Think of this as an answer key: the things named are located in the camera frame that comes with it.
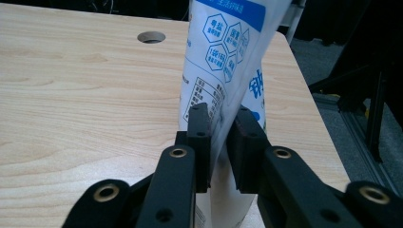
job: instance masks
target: wooden table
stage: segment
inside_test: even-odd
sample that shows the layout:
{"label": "wooden table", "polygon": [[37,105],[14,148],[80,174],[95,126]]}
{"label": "wooden table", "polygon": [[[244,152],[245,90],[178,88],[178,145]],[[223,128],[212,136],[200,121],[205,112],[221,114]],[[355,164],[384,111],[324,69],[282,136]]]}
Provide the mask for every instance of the wooden table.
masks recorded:
{"label": "wooden table", "polygon": [[[185,22],[0,4],[0,226],[63,224],[93,183],[154,172],[178,129]],[[159,44],[137,36],[156,30]],[[287,41],[263,61],[268,138],[349,181]],[[243,227],[260,227],[256,204]]]}

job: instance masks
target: round hole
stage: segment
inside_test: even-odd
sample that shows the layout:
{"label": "round hole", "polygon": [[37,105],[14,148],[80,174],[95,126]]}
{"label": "round hole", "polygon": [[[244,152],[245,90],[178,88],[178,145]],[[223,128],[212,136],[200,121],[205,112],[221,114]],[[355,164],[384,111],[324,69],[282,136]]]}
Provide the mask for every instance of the round hole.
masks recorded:
{"label": "round hole", "polygon": [[165,39],[165,35],[159,31],[146,31],[140,33],[137,39],[146,44],[157,44]]}
{"label": "round hole", "polygon": [[328,209],[320,210],[320,215],[323,216],[326,220],[337,223],[340,221],[340,217],[336,214],[336,212]]}
{"label": "round hole", "polygon": [[119,188],[113,184],[109,183],[101,186],[95,191],[94,199],[99,202],[106,202],[113,200],[119,194]]}
{"label": "round hole", "polygon": [[172,150],[169,155],[174,158],[181,158],[187,154],[186,150],[184,149],[174,149]]}
{"label": "round hole", "polygon": [[171,210],[165,208],[158,211],[155,217],[159,222],[165,223],[169,222],[174,217],[174,215],[172,214]]}
{"label": "round hole", "polygon": [[276,156],[281,159],[289,159],[291,158],[291,153],[282,149],[277,149],[274,151]]}
{"label": "round hole", "polygon": [[367,200],[378,204],[388,204],[391,199],[381,190],[370,186],[363,186],[359,189],[359,193]]}

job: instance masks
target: blue and white packaging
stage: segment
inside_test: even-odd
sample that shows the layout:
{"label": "blue and white packaging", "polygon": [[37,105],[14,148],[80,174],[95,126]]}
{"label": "blue and white packaging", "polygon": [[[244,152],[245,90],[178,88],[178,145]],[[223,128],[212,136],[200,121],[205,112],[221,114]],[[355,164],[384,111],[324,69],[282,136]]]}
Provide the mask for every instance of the blue and white packaging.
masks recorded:
{"label": "blue and white packaging", "polygon": [[235,186],[225,139],[242,103],[265,126],[261,59],[291,0],[194,0],[183,66],[180,130],[207,103],[211,188],[198,194],[196,227],[240,227],[254,195]]}

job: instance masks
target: gray carpet floor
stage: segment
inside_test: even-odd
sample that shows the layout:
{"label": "gray carpet floor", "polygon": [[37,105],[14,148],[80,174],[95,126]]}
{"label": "gray carpet floor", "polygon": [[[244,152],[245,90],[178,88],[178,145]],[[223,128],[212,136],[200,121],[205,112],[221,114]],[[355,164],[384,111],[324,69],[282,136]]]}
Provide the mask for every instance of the gray carpet floor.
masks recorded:
{"label": "gray carpet floor", "polygon": [[[307,85],[327,78],[343,50],[343,47],[337,45],[325,47],[320,40],[315,39],[310,42],[294,39],[291,48]],[[380,183],[383,184],[382,180],[390,182],[390,185],[384,185],[403,196],[403,133],[387,105],[383,111],[379,145],[383,162],[376,163],[371,162],[372,157],[368,151],[364,152],[365,115],[340,113],[336,107],[338,97],[321,94],[313,96],[351,181],[379,182],[378,173],[382,173]],[[370,102],[367,100],[364,105],[369,108]],[[356,122],[358,128],[355,131],[346,124],[347,119]]]}

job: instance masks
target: blue label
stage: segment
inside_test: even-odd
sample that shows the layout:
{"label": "blue label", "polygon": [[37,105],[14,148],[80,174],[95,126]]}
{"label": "blue label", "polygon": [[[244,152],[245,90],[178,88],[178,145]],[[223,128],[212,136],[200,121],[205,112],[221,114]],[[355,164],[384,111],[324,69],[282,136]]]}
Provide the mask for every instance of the blue label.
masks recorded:
{"label": "blue label", "polygon": [[245,0],[197,0],[214,9],[238,17],[251,27],[261,32],[266,8],[257,3]]}

